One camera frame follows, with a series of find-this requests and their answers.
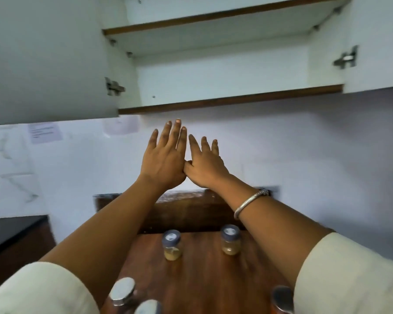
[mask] sleeve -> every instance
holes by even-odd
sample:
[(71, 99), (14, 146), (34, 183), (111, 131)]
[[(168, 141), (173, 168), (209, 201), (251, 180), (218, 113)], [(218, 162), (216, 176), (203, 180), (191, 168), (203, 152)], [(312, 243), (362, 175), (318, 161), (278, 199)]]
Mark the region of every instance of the sleeve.
[(393, 261), (332, 233), (313, 248), (294, 290), (296, 314), (393, 313)]
[(26, 265), (0, 286), (0, 314), (99, 314), (92, 294), (67, 269)]

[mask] cabinet door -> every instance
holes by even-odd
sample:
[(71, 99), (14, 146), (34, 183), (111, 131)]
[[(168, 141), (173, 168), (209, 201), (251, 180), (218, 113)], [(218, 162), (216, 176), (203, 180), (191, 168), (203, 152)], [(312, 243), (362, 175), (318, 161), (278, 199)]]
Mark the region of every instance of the cabinet door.
[(345, 92), (393, 87), (393, 0), (353, 0), (351, 10), (350, 45), (359, 48)]
[(117, 116), (98, 0), (0, 0), (0, 124)]

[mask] gray lid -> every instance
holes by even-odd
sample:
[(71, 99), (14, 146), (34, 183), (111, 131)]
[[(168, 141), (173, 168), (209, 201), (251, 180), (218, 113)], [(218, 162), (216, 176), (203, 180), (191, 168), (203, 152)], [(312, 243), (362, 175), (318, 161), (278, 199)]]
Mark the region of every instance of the gray lid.
[(240, 239), (240, 229), (235, 225), (224, 225), (221, 227), (221, 238), (225, 241), (235, 241)]
[(134, 288), (135, 281), (133, 278), (122, 278), (116, 281), (109, 293), (112, 304), (115, 306), (124, 305), (125, 301), (134, 292)]
[(274, 287), (271, 295), (272, 303), (280, 311), (288, 314), (294, 313), (293, 291), (284, 285)]
[(181, 240), (181, 233), (177, 230), (168, 230), (163, 234), (162, 245), (164, 248), (175, 247)]
[(161, 314), (162, 313), (162, 304), (156, 300), (147, 300), (142, 302), (134, 314)]

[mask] small jar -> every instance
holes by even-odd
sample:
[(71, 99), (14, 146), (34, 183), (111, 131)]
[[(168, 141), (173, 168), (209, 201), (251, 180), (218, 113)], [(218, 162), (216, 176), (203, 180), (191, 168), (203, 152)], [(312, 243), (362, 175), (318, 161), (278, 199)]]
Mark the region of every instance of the small jar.
[(235, 255), (241, 250), (240, 229), (235, 225), (225, 225), (221, 228), (221, 249), (225, 254)]
[(167, 260), (174, 261), (182, 255), (180, 242), (181, 233), (177, 230), (168, 230), (163, 234), (162, 245)]
[(271, 314), (294, 314), (293, 291), (285, 285), (278, 285), (271, 293)]
[(156, 300), (147, 300), (137, 307), (134, 314), (162, 314), (162, 304)]
[(133, 278), (122, 278), (115, 282), (109, 297), (114, 306), (121, 306), (123, 311), (128, 311), (140, 304), (144, 295), (136, 290)]

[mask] silver bracelet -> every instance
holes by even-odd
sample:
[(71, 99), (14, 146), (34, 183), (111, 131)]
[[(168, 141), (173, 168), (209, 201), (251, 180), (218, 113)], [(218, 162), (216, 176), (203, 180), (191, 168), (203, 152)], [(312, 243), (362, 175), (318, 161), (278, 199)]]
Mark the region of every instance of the silver bracelet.
[(251, 202), (253, 202), (255, 199), (257, 199), (259, 196), (270, 196), (271, 192), (269, 190), (260, 190), (258, 191), (255, 195), (249, 197), (243, 204), (239, 206), (239, 208), (236, 209), (234, 212), (234, 219), (239, 220), (239, 215), (242, 212), (242, 210), (249, 205)]

